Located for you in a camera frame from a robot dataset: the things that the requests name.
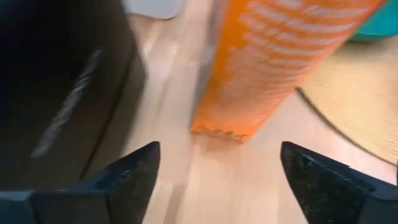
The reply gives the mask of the green plate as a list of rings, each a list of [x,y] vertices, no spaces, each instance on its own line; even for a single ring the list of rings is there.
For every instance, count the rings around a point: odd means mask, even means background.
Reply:
[[[398,0],[387,0],[370,19],[357,30],[350,41],[375,42],[398,35]]]

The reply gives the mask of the black box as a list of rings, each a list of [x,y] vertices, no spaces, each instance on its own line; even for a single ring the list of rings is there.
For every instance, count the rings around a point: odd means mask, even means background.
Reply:
[[[81,180],[140,64],[122,0],[0,0],[0,191]]]

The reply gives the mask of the orange cereal box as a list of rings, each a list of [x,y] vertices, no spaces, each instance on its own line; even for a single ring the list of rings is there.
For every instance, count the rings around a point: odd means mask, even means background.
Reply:
[[[228,0],[191,131],[244,142],[386,0]]]

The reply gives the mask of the round woven placemat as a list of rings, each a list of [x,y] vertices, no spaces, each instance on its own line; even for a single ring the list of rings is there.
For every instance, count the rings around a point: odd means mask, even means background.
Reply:
[[[349,142],[398,163],[398,36],[347,42],[299,92]]]

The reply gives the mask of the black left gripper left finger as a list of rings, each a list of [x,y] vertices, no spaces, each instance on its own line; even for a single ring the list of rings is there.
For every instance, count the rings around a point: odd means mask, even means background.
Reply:
[[[153,141],[69,189],[0,191],[0,224],[142,224],[159,164]]]

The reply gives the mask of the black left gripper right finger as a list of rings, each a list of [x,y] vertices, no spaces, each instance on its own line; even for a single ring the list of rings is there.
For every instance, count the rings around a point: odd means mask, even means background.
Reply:
[[[288,141],[280,160],[308,224],[398,224],[398,173],[392,185]]]

